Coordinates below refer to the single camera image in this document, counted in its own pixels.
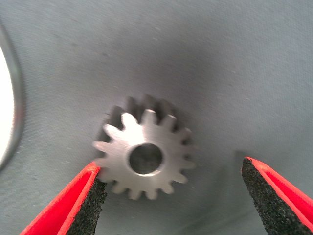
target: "gear tooth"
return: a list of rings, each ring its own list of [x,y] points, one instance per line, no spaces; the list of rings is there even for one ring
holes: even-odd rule
[[[123,113],[122,114],[122,123],[125,128],[133,127],[138,124],[135,117],[129,113]]]
[[[128,97],[126,102],[126,112],[134,115],[136,113],[136,100],[133,97]]]
[[[96,158],[95,160],[93,160],[93,162],[101,168],[106,167],[106,159],[104,158]]]
[[[125,190],[126,188],[120,182],[116,182],[116,184],[113,185],[113,188],[112,188],[112,192],[116,194],[123,193]]]
[[[128,197],[133,200],[137,200],[141,196],[140,190],[130,189],[128,192]]]
[[[167,130],[172,131],[174,129],[175,122],[176,122],[176,117],[168,114],[161,121],[161,126],[165,127]]]
[[[189,160],[183,160],[182,169],[194,169],[196,168],[196,164]]]
[[[120,137],[120,130],[115,126],[105,124],[103,130],[113,139],[118,139]]]
[[[191,131],[188,128],[183,128],[177,132],[179,141],[185,141],[190,138]]]
[[[142,115],[142,123],[143,125],[156,124],[157,116],[155,111],[151,109],[146,109]]]
[[[187,183],[188,179],[186,178],[186,176],[182,175],[182,174],[177,174],[174,179],[174,181],[178,182],[178,183],[182,183],[185,184]]]
[[[165,192],[165,193],[167,193],[167,194],[172,194],[172,193],[174,193],[174,188],[173,188],[173,186],[171,186],[169,183],[166,184],[166,185],[164,185],[164,186],[162,187],[162,190],[163,190],[163,192]]]
[[[105,152],[105,153],[108,153],[110,151],[110,148],[111,148],[110,143],[102,142],[102,141],[94,141],[92,143],[92,145],[93,145],[93,147],[95,147],[99,151]]]
[[[151,189],[149,191],[145,192],[147,198],[149,198],[150,200],[156,200],[157,198],[157,191],[155,189]]]

